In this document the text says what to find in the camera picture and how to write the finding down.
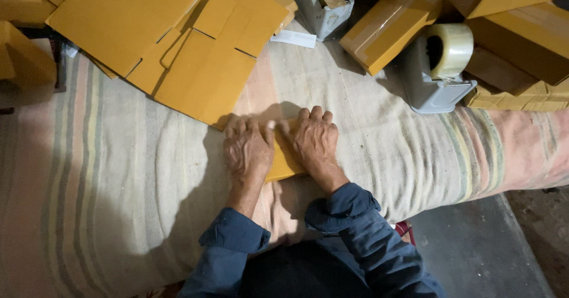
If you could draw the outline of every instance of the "hand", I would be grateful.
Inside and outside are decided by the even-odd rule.
[[[291,134],[287,121],[281,121],[279,127],[301,164],[328,195],[350,182],[336,161],[338,127],[332,123],[330,111],[322,114],[320,106],[312,108],[312,112],[301,109],[296,134]]]
[[[269,121],[260,132],[259,121],[233,118],[225,128],[225,159],[231,173],[232,186],[226,207],[252,217],[260,189],[273,165],[274,122]]]

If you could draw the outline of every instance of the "finger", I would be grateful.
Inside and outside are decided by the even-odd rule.
[[[232,115],[231,118],[229,119],[229,122],[227,122],[227,125],[225,126],[225,137],[232,138],[235,135],[236,122],[237,122],[237,117],[235,115]]]
[[[242,134],[246,129],[247,127],[245,126],[245,121],[243,119],[237,120],[237,133]]]
[[[317,119],[317,120],[322,119],[322,107],[321,106],[315,105],[314,108],[312,108],[312,112],[310,113],[310,119]]]
[[[259,120],[253,118],[247,119],[247,130],[253,133],[259,132]]]
[[[263,139],[267,145],[273,149],[274,148],[274,141],[275,141],[275,121],[267,121],[265,124],[265,132],[263,133]]]
[[[310,116],[310,111],[308,108],[302,108],[298,112],[298,123],[301,123],[303,120],[308,119]]]
[[[288,125],[288,121],[281,119],[277,124],[279,130],[281,131],[281,134],[286,138],[286,140],[289,141],[289,143],[292,144],[294,142],[294,137],[292,134],[290,134],[290,126]]]
[[[333,114],[330,111],[327,111],[327,112],[324,112],[322,119],[324,121],[326,121],[327,123],[331,124],[332,123],[332,117],[333,117]]]

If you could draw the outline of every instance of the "wrist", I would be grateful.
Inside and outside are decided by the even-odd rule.
[[[316,168],[314,173],[311,173],[312,178],[316,180],[327,196],[331,196],[338,188],[350,182],[335,161],[329,162],[329,164],[326,168]]]

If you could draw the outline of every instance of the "gray floor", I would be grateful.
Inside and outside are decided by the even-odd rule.
[[[554,297],[503,195],[410,221],[417,249],[448,297]]]

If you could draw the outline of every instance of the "concrete floor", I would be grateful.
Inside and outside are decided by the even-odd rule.
[[[448,297],[554,297],[504,195],[410,221],[427,270]]]
[[[551,289],[569,298],[569,186],[506,196]]]

